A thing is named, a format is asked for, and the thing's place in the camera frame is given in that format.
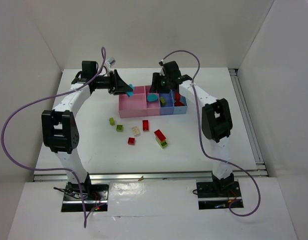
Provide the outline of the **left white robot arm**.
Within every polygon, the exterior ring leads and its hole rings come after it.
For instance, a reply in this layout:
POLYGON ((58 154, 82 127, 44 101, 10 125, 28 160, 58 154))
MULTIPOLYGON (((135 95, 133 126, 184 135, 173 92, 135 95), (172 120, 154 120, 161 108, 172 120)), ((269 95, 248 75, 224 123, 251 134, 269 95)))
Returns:
POLYGON ((105 74, 101 75, 98 63, 83 61, 82 70, 71 82, 70 93, 52 110, 45 110, 41 115, 43 143, 59 158, 67 175, 67 188, 70 192, 91 192, 91 180, 80 160, 77 146, 79 132, 75 121, 83 103, 98 89, 106 89, 111 95, 122 95, 132 91, 119 76, 110 68, 115 59, 104 62, 105 74))

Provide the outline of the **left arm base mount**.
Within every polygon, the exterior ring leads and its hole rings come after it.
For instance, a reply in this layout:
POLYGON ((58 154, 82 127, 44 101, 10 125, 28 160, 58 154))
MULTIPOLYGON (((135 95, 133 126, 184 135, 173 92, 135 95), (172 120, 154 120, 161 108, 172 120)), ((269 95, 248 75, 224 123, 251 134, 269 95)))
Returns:
MULTIPOLYGON (((62 213, 76 213, 83 212, 82 201, 79 191, 70 191, 69 187, 66 188, 53 188, 63 194, 62 200, 62 213)), ((108 210, 108 195, 109 184, 93 184, 90 193, 83 193, 84 204, 86 212, 106 212, 108 210)))

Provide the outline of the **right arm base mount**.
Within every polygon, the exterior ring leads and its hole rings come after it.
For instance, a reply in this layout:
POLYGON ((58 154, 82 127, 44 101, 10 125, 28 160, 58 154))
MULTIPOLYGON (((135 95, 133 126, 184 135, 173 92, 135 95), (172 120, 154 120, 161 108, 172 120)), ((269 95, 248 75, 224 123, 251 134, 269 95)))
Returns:
POLYGON ((198 197, 199 210, 243 208, 242 194, 238 181, 222 192, 216 191, 212 182, 197 182, 196 189, 192 191, 198 197))

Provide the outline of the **red curved lego top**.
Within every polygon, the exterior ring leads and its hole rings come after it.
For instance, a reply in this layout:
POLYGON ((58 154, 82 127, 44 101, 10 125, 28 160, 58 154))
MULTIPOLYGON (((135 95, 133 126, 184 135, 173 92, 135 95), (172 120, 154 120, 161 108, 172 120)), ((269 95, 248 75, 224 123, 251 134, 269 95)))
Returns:
POLYGON ((183 106, 185 106, 185 104, 184 103, 182 103, 180 100, 176 100, 175 102, 174 102, 174 106, 175 107, 183 107, 183 106))

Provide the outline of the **teal curved lego brick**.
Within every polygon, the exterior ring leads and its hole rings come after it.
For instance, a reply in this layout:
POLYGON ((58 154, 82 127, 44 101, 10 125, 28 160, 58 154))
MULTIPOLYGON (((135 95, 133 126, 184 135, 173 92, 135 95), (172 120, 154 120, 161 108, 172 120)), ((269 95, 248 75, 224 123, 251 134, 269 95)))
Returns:
POLYGON ((158 96, 156 94, 151 93, 151 94, 147 95, 146 100, 149 103, 150 102, 153 103, 153 102, 156 102, 158 100, 158 96))

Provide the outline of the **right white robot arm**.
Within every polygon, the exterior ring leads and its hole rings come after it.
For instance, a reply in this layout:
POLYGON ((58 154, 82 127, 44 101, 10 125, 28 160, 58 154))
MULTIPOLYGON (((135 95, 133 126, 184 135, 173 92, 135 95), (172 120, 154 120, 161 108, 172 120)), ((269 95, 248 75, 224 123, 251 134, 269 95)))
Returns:
POLYGON ((208 156, 214 161, 212 182, 217 192, 224 192, 234 184, 233 170, 229 165, 228 142, 233 128, 228 101, 217 99, 197 86, 189 75, 182 75, 175 61, 161 60, 160 72, 152 78, 151 93, 174 91, 195 103, 200 139, 205 139, 208 156))

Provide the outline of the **red lego base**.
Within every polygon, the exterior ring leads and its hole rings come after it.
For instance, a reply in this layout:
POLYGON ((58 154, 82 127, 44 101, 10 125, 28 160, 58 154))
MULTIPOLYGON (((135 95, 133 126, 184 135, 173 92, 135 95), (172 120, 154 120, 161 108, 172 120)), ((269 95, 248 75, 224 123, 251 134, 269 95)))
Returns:
POLYGON ((175 101, 180 101, 180 99, 181 99, 180 94, 178 92, 175 92, 174 100, 175 101))

